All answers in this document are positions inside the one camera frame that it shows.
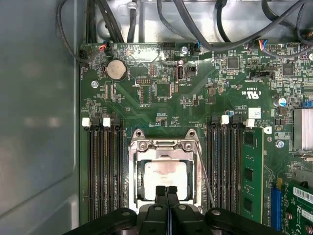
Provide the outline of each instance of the motherboard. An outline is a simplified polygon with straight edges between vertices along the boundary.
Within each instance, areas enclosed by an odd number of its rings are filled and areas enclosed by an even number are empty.
[[[301,45],[266,47],[291,55]],[[97,51],[80,66],[81,224],[119,207],[138,212],[156,186],[177,186],[179,201],[202,213],[224,208],[297,234],[285,207],[297,197],[295,170],[313,170],[313,54],[194,43],[85,44],[80,53]],[[312,226],[306,213],[302,228]]]

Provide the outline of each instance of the blue slot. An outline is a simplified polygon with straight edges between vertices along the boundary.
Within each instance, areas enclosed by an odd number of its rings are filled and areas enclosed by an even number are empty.
[[[278,188],[270,189],[270,226],[277,231],[281,231],[282,214],[281,214],[282,192]]]
[[[306,101],[306,102],[303,102],[303,105],[302,105],[304,108],[310,108],[310,107],[313,107],[313,101]]]

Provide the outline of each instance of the screw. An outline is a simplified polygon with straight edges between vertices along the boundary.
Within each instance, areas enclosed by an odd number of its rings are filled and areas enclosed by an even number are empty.
[[[191,143],[187,142],[184,144],[184,147],[185,147],[185,149],[190,150],[192,148],[192,145],[191,145]]]
[[[95,89],[95,88],[97,88],[98,86],[99,86],[98,81],[92,81],[92,82],[91,82],[91,87],[92,87],[92,88]]]
[[[140,143],[139,143],[139,149],[144,150],[144,149],[146,149],[146,148],[147,148],[146,142],[140,142]]]
[[[214,214],[214,215],[221,215],[221,212],[218,211],[218,210],[213,210],[213,211],[211,211],[211,212],[212,212],[212,214]]]
[[[307,232],[307,234],[313,234],[313,228],[311,225],[306,225],[305,226],[305,231]]]
[[[185,209],[187,209],[187,207],[184,206],[184,205],[180,205],[180,206],[178,206],[178,208],[179,208],[180,210],[185,210]]]
[[[276,147],[277,148],[283,148],[285,146],[285,143],[283,141],[277,141],[276,142]]]
[[[292,214],[290,212],[286,212],[285,217],[287,220],[291,220],[292,219]]]
[[[186,55],[186,54],[188,54],[188,48],[187,48],[187,47],[181,47],[180,52],[181,52],[183,55]]]

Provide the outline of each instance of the black cable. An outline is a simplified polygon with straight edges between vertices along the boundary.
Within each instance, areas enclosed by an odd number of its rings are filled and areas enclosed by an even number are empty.
[[[97,30],[95,23],[95,0],[90,0],[90,42],[97,43]]]
[[[217,11],[216,11],[216,24],[217,24],[217,29],[220,33],[220,36],[222,37],[222,39],[224,40],[224,42],[226,43],[230,43],[230,39],[227,37],[224,28],[223,28],[223,24],[222,24],[222,9],[223,9],[224,5],[220,4],[218,5]]]
[[[100,51],[96,51],[96,53],[94,53],[93,55],[91,55],[91,57],[89,59],[82,59],[80,58],[78,55],[76,55],[74,53],[74,51],[72,50],[72,48],[70,47],[68,41],[67,41],[67,38],[65,36],[65,33],[64,33],[64,30],[63,30],[63,25],[62,25],[62,17],[61,17],[61,11],[62,11],[62,7],[64,6],[64,4],[66,3],[67,0],[62,0],[59,5],[58,5],[58,8],[57,8],[57,25],[58,25],[58,29],[59,29],[59,32],[60,32],[60,36],[61,36],[61,39],[65,45],[65,47],[67,48],[67,50],[69,51],[69,53],[79,62],[81,63],[89,63],[90,61],[94,60],[95,57],[100,53]]]
[[[90,43],[90,0],[86,3],[86,43]]]
[[[111,24],[112,24],[112,26],[114,28],[114,31],[115,31],[116,36],[117,36],[117,39],[119,40],[120,43],[124,43],[124,39],[123,39],[121,30],[119,30],[118,24],[116,22],[116,19],[114,17],[113,12],[111,11],[110,6],[107,3],[107,0],[101,0],[101,1],[102,1],[102,4],[103,4],[103,7],[104,7],[105,11],[107,12],[109,20],[110,20],[110,22],[111,22]]]
[[[301,20],[302,20],[302,15],[303,15],[303,11],[304,11],[305,5],[306,5],[306,3],[304,3],[304,4],[300,7],[300,10],[299,10],[299,13],[298,13],[298,17],[297,17],[297,36],[298,36],[300,42],[312,46],[312,45],[313,45],[313,42],[304,39],[304,38],[302,37],[301,33],[300,33]]]
[[[294,5],[292,5],[287,11],[285,11],[281,16],[279,16],[276,20],[274,20],[272,23],[261,29],[260,31],[250,35],[249,37],[246,37],[244,39],[241,39],[239,41],[228,43],[225,46],[212,46],[210,43],[207,42],[207,40],[204,38],[204,36],[201,34],[197,26],[195,25],[194,21],[192,20],[184,2],[182,0],[174,0],[174,3],[176,5],[176,8],[190,30],[190,32],[197,38],[197,40],[208,50],[211,51],[225,51],[225,50],[231,50],[234,49],[240,45],[243,45],[245,43],[248,43],[250,41],[253,41],[255,39],[258,39],[271,31],[273,28],[275,28],[281,21],[283,21],[286,17],[288,17],[292,12],[294,12],[297,8],[299,8],[302,4],[304,4],[307,0],[299,0]]]
[[[112,41],[114,43],[118,43],[119,41],[117,39],[117,35],[115,33],[115,30],[113,29],[113,26],[112,26],[112,24],[110,22],[110,19],[109,19],[107,13],[106,13],[106,10],[105,10],[104,6],[102,5],[100,0],[96,0],[96,3],[97,3],[97,5],[98,5],[98,7],[100,9],[100,12],[101,12],[102,17],[104,19],[104,22],[106,23],[106,26],[107,26],[107,29],[109,31],[109,34],[111,36]]]
[[[161,22],[164,24],[165,27],[167,27],[170,31],[172,31],[173,33],[181,36],[182,38],[186,39],[188,42],[195,42],[195,39],[191,39],[189,37],[186,37],[184,34],[182,34],[181,32],[179,32],[178,30],[176,30],[163,16],[162,14],[162,0],[156,0],[156,6],[157,6],[157,13],[158,16],[161,20]]]
[[[128,35],[127,35],[127,42],[128,43],[134,42],[135,30],[136,30],[136,19],[137,19],[136,9],[131,9],[130,24],[129,24],[129,30],[128,30]]]
[[[270,20],[274,21],[276,20],[279,16],[277,16],[269,7],[268,5],[268,0],[262,0],[261,2],[261,7],[264,12],[264,15]],[[293,25],[291,22],[287,20],[283,20],[279,23],[280,25],[288,28],[291,32],[293,32],[296,36],[296,27]]]

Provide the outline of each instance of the cpu socket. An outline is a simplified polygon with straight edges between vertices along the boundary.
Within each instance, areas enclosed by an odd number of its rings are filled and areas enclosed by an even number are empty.
[[[129,145],[129,208],[153,204],[156,186],[176,186],[180,203],[201,206],[201,144],[195,130],[178,139],[146,138],[135,130]]]

